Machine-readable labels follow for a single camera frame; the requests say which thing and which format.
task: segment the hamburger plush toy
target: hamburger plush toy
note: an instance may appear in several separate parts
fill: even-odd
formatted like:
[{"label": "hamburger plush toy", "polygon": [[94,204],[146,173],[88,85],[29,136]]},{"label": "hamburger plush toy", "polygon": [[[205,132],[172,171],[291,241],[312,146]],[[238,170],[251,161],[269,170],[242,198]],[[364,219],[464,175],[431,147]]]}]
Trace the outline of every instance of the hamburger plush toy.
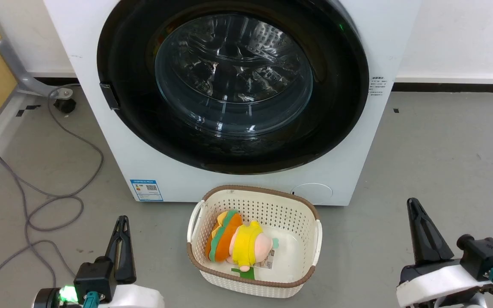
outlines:
[{"label": "hamburger plush toy", "polygon": [[227,260],[246,272],[255,263],[264,261],[272,248],[273,241],[264,234],[257,221],[243,225],[241,215],[236,210],[229,210],[218,216],[205,254],[212,262]]}]

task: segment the black cable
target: black cable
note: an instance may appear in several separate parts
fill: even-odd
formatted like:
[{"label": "black cable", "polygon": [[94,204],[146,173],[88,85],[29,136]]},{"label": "black cable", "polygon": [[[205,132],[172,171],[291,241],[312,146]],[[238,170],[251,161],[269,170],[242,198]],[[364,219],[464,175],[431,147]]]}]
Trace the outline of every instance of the black cable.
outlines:
[{"label": "black cable", "polygon": [[[104,154],[102,153],[102,150],[100,150],[100,148],[98,148],[97,146],[95,146],[92,142],[86,140],[85,138],[83,138],[81,136],[78,136],[78,135],[72,133],[71,131],[69,131],[68,129],[66,129],[64,126],[62,126],[62,124],[60,124],[60,122],[56,119],[56,117],[54,116],[53,112],[50,109],[50,102],[53,99],[52,98],[53,93],[55,93],[57,90],[59,90],[61,88],[67,88],[69,86],[80,86],[80,84],[78,84],[78,83],[65,84],[64,86],[61,86],[60,88],[57,88],[57,89],[54,89],[53,91],[51,91],[49,93],[49,98],[47,99],[47,108],[49,109],[50,116],[53,118],[53,120],[55,121],[55,123],[62,130],[66,131],[68,134],[74,136],[75,138],[81,140],[82,142],[88,144],[94,150],[96,150],[96,152],[98,152],[98,154],[100,154],[100,164],[98,165],[98,168],[96,168],[96,171],[94,172],[94,174],[92,174],[92,177],[90,177],[90,179],[88,179],[88,181],[84,185],[82,185],[79,189],[77,189],[76,191],[74,191],[72,193],[68,193],[66,195],[55,195],[53,193],[48,193],[48,192],[42,191],[41,189],[35,187],[34,185],[28,183],[26,180],[24,180],[21,177],[19,177],[19,175],[16,174],[14,171],[12,171],[12,168],[0,156],[0,164],[2,164],[2,166],[12,176],[12,178],[14,179],[14,182],[16,183],[16,186],[18,187],[18,189],[20,191],[20,195],[22,197],[22,209],[24,210],[24,218],[26,219],[26,223],[24,224],[24,237],[25,237],[26,243],[27,243],[27,246],[26,247],[18,250],[17,252],[15,252],[14,254],[12,254],[10,257],[8,257],[5,261],[3,261],[0,264],[0,270],[5,265],[7,265],[7,263],[9,261],[11,261],[12,259],[14,259],[19,254],[25,252],[26,250],[31,250],[31,252],[33,252],[33,254],[35,254],[35,256],[45,265],[45,267],[47,267],[47,269],[49,269],[49,272],[51,273],[51,275],[53,277],[53,288],[56,288],[56,274],[54,272],[54,269],[51,267],[51,265],[49,265],[49,263],[43,257],[41,257],[41,254],[39,254],[39,252],[35,249],[35,245],[37,245],[39,243],[49,243],[49,244],[51,244],[54,247],[54,249],[56,250],[56,253],[58,254],[58,257],[60,258],[60,260],[62,261],[62,264],[66,267],[66,269],[70,273],[70,275],[72,277],[75,277],[75,273],[74,273],[74,271],[72,271],[72,269],[70,269],[69,265],[64,260],[64,258],[62,256],[62,253],[60,252],[60,249],[58,249],[57,245],[52,240],[38,240],[37,242],[33,242],[32,243],[30,241],[30,237],[29,237],[29,234],[28,234],[28,227],[29,228],[32,228],[33,230],[39,231],[39,232],[49,232],[49,231],[54,231],[54,230],[59,230],[59,229],[65,228],[65,227],[69,226],[70,224],[73,224],[81,216],[81,214],[83,213],[83,210],[84,210],[83,201],[81,200],[80,197],[77,197],[76,195],[78,193],[80,193],[81,191],[83,191],[86,187],[88,187],[88,185],[92,182],[92,180],[94,180],[94,178],[98,175],[98,172],[100,172],[100,169],[102,168],[102,164],[104,163]],[[49,199],[49,200],[47,200],[47,201],[45,201],[45,203],[43,203],[40,206],[38,206],[31,213],[28,213],[26,195],[24,193],[24,189],[22,188],[22,185],[20,184],[21,182],[23,184],[27,185],[28,187],[31,187],[32,189],[34,189],[38,193],[42,193],[43,195],[47,195],[48,197],[52,197],[52,198]],[[72,218],[68,222],[65,222],[65,223],[63,223],[63,224],[61,224],[59,226],[55,226],[55,227],[51,227],[51,228],[41,228],[41,227],[35,226],[31,222],[31,219],[32,219],[33,215],[35,215],[37,212],[39,212],[39,210],[41,210],[45,206],[53,203],[54,201],[61,200],[61,199],[75,199],[75,200],[77,200],[79,202],[79,204],[80,204],[80,210],[79,210],[79,212],[77,213],[77,215],[74,218]]]}]

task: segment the green indicator light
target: green indicator light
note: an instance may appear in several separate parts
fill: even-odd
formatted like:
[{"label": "green indicator light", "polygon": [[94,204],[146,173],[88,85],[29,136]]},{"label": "green indicator light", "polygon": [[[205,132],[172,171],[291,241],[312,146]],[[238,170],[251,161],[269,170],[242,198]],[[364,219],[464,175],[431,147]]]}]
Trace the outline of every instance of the green indicator light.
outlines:
[{"label": "green indicator light", "polygon": [[75,287],[73,285],[67,285],[60,289],[60,300],[62,302],[74,302],[78,303],[77,293],[75,292]]}]

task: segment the concrete floor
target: concrete floor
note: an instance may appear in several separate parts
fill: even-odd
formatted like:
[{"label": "concrete floor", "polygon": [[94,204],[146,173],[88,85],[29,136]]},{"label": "concrete floor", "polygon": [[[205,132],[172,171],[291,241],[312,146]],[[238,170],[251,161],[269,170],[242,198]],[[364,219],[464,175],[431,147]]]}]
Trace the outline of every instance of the concrete floor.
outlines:
[{"label": "concrete floor", "polygon": [[[207,283],[186,254],[192,204],[136,203],[86,100],[69,117],[72,131],[106,154],[98,178],[80,194],[83,215],[55,232],[32,231],[33,240],[54,240],[72,269],[105,252],[118,215],[128,215],[137,284],[159,290],[168,307],[396,307],[395,287],[413,263],[407,221],[408,197],[420,199],[448,243],[470,233],[493,237],[493,94],[393,93],[360,176],[351,205],[319,207],[324,230],[321,258],[313,277],[291,299],[266,299]],[[52,122],[45,104],[26,111],[2,157],[23,178],[53,193],[79,187],[98,156]],[[45,197],[26,189],[29,207]],[[72,218],[78,205],[58,201],[35,218],[53,226]],[[0,166],[0,262],[25,245],[20,196]],[[39,251],[55,267],[57,284],[72,283],[49,245]],[[40,288],[51,287],[49,272],[27,252],[0,272],[0,307],[29,306]],[[493,296],[488,296],[493,307]]]}]

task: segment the washing machine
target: washing machine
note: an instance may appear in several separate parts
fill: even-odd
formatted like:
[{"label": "washing machine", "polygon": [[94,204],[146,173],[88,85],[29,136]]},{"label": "washing machine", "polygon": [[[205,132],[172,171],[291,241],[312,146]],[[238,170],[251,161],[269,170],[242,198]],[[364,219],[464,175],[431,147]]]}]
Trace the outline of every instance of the washing machine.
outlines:
[{"label": "washing machine", "polygon": [[348,205],[421,0],[45,0],[137,201]]}]

